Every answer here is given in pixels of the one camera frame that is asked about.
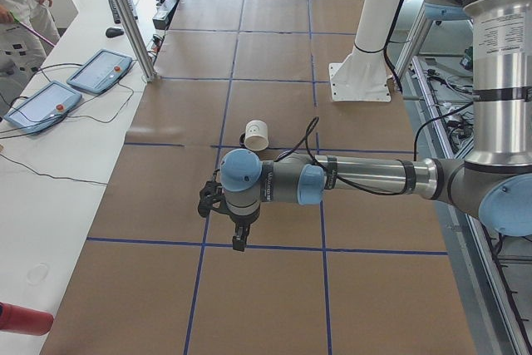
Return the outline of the teach pendant tablet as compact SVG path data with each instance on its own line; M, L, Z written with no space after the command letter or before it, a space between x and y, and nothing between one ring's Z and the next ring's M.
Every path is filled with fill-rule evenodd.
M37 134L61 122L80 100L79 91L59 81L51 81L14 106L4 119L25 134Z
M77 90L101 94L113 87L130 69L132 57L119 52L101 49L66 83Z

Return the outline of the near teach pendant tablet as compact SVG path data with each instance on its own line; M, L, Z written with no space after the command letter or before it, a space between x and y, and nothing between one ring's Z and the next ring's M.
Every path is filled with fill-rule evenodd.
M51 81L14 106L4 119L25 134L37 134L61 122L80 100L79 91L59 81Z

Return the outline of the aluminium frame post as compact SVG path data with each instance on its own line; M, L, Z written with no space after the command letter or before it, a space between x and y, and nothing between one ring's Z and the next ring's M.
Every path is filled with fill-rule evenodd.
M140 29L136 23L134 15L131 11L127 0L112 0L116 5L118 13L121 18L121 24L125 29L126 35L129 39L130 45L135 53L136 59L140 64L140 68L147 82L152 82L157 74L153 67L152 60L146 50L145 43L140 33Z

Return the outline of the far teach pendant tablet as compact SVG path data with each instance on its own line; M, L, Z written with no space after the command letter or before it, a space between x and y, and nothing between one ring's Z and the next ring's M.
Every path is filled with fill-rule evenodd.
M119 52L101 49L66 83L77 90L101 94L113 87L130 69L132 57Z

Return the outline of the brown paper table cover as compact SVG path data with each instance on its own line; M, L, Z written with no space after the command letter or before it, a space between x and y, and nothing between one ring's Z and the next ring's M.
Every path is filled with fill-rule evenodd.
M434 206L279 200L277 154L411 158L401 96L334 102L363 0L182 0L42 352L472 354Z

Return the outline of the black computer mouse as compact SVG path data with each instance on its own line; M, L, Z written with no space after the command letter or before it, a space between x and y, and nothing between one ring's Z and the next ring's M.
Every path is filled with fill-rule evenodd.
M119 37L124 34L124 30L120 27L109 27L106 29L105 35L108 38Z

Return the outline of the red cylinder bottle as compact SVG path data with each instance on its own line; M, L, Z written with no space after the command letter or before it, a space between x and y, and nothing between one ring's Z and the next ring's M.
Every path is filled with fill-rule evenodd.
M52 314L10 303L1 303L1 330L42 336L48 333L54 322Z

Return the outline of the white mug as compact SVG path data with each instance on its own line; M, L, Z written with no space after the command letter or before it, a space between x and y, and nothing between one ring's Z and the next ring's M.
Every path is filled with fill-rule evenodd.
M268 126L264 121L249 121L240 136L240 146L251 151L262 151L268 148Z

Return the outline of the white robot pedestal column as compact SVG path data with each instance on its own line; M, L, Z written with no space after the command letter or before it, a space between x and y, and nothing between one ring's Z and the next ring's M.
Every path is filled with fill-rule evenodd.
M352 52L329 65L333 101L389 102L384 49L401 0L364 0Z

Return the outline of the person in white clothes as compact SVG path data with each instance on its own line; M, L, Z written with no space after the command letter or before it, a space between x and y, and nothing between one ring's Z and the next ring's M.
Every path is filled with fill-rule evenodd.
M52 0L1 0L1 53L28 80L42 66L47 52L40 38L21 25L57 43L60 35L49 11L51 5Z

